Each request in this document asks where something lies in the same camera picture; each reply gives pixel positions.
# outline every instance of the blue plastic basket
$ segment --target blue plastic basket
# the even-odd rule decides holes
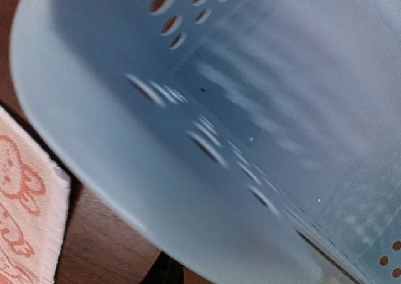
[[[16,90],[69,168],[216,283],[401,275],[401,0],[22,0]]]

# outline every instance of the light blue basket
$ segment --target light blue basket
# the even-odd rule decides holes
[[[66,165],[218,283],[400,283],[401,0],[22,0],[16,90]]]

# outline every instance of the wood grain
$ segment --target wood grain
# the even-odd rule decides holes
[[[17,3],[18,0],[0,0],[0,101],[24,122],[26,117],[14,92],[8,60],[9,33]],[[38,138],[32,129],[27,129]],[[75,178],[72,189],[71,212],[56,282],[139,283],[160,251]],[[205,283],[208,281],[185,270],[185,284]]]

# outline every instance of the pink cloth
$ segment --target pink cloth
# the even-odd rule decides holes
[[[0,107],[0,284],[49,284],[63,242],[68,176]]]

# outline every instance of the dark wood floor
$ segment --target dark wood floor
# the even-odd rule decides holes
[[[26,121],[9,74],[9,32],[18,0],[0,0],[0,101]],[[135,284],[159,250],[127,226],[77,180],[57,284]],[[185,271],[185,284],[207,281]]]

